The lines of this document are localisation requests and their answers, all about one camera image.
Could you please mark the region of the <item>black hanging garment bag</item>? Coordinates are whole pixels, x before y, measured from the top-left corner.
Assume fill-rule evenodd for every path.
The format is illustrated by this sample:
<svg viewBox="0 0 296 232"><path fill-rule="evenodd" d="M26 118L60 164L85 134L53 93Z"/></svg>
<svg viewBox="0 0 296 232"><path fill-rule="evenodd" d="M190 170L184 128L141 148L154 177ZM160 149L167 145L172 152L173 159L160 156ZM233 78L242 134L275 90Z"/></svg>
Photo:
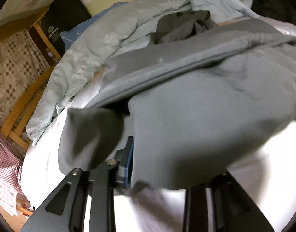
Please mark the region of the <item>black hanging garment bag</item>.
<svg viewBox="0 0 296 232"><path fill-rule="evenodd" d="M91 19L81 0L55 0L41 20L41 29L59 55L64 55L65 44L60 34Z"/></svg>

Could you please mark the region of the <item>blue pillow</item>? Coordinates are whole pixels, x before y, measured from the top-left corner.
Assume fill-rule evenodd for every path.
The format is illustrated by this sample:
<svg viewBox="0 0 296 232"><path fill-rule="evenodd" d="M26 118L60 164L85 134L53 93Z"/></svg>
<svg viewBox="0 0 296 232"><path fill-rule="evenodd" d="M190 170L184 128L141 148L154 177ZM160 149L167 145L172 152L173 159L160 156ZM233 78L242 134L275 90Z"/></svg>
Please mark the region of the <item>blue pillow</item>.
<svg viewBox="0 0 296 232"><path fill-rule="evenodd" d="M101 11L100 13L94 15L91 19L84 21L78 24L76 27L69 31L64 31L60 33L60 36L65 45L65 51L67 51L71 45L83 34L83 32L92 25L95 21L100 19L102 16L107 14L107 12L111 11L112 9L119 7L121 5L127 4L128 2L117 2L114 3L111 7Z"/></svg>

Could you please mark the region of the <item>wooden bunk bed frame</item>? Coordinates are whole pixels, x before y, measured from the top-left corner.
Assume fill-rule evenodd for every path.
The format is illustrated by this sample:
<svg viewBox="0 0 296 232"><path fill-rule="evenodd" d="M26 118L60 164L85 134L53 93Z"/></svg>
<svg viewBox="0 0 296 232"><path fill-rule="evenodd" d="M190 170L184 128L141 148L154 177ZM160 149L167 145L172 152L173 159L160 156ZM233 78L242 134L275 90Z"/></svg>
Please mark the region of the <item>wooden bunk bed frame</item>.
<svg viewBox="0 0 296 232"><path fill-rule="evenodd" d="M38 13L29 15L25 18L16 19L12 22L6 23L0 27L0 42L14 35L20 30L34 28L36 33L39 35L41 41L46 45L46 52L51 53L57 60L61 59L61 55L51 44L49 38L45 35L41 28L41 21L49 7L46 6L41 8ZM11 139L23 150L28 150L31 141L26 142L21 138L22 132L27 125L27 122L34 113L38 102L44 92L44 84L49 79L53 69L57 62L54 61L53 65L48 68L35 83L33 83L27 91L25 91L19 100L16 102L8 118L5 120L0 131L6 139Z"/></svg>

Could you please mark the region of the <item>white bed sheet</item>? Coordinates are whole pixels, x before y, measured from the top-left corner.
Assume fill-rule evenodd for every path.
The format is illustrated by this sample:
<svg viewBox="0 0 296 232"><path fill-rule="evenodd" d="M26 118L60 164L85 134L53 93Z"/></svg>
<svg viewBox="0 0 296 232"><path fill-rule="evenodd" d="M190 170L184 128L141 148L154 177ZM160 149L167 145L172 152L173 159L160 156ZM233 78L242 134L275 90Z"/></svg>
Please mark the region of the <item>white bed sheet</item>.
<svg viewBox="0 0 296 232"><path fill-rule="evenodd" d="M27 199L30 201L31 204L34 205L35 210L40 207L40 205L50 195L50 193L69 174L69 173L63 174L60 171L58 166L58 149L60 146L60 139L61 139L63 128L66 122L66 117L67 117L67 111L61 113L58 116L58 123L56 127L54 129L46 131L42 135L40 140L37 142L36 146L28 150L28 153L25 157L22 176L21 176L21 179L22 179L21 187L24 194L27 196ZM113 159L115 156L115 153L118 150L112 152L109 155L109 158L106 159L104 162ZM226 172L228 172L227 167L220 174L225 174ZM178 190L186 191L192 187L193 186L189 188L178 189ZM170 190L170 189L155 187L151 184L144 183L144 182L137 182L136 184L132 184L132 182L130 181L130 186L128 188L124 188L124 189L115 188L113 192L118 191L121 194L132 194L134 196L138 196L138 194L143 190ZM184 205L185 205L185 199L182 203L183 214L184 214ZM181 230L183 229L183 220L184 220L184 215L180 219Z"/></svg>

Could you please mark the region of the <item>light blue duvet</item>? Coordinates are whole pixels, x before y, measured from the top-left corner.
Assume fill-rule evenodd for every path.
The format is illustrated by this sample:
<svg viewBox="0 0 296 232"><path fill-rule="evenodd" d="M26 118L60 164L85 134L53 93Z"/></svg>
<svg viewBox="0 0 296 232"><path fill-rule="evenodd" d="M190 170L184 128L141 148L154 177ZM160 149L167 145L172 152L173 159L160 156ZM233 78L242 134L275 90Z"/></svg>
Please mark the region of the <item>light blue duvet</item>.
<svg viewBox="0 0 296 232"><path fill-rule="evenodd" d="M111 9L92 23L65 52L53 69L36 110L26 126L36 145L52 119L104 66L105 60L145 47L164 15L189 10L208 10L211 19L223 23L258 15L252 0L134 0Z"/></svg>

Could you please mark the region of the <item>large grey black jacket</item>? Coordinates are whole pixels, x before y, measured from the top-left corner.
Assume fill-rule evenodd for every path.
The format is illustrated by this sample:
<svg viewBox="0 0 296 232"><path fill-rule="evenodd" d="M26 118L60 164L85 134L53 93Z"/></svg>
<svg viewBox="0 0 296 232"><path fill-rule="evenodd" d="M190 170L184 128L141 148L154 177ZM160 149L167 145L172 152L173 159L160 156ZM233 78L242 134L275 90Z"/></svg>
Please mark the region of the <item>large grey black jacket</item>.
<svg viewBox="0 0 296 232"><path fill-rule="evenodd" d="M296 37L258 19L109 58L99 93L67 110L63 174L134 138L132 184L205 182L296 120Z"/></svg>

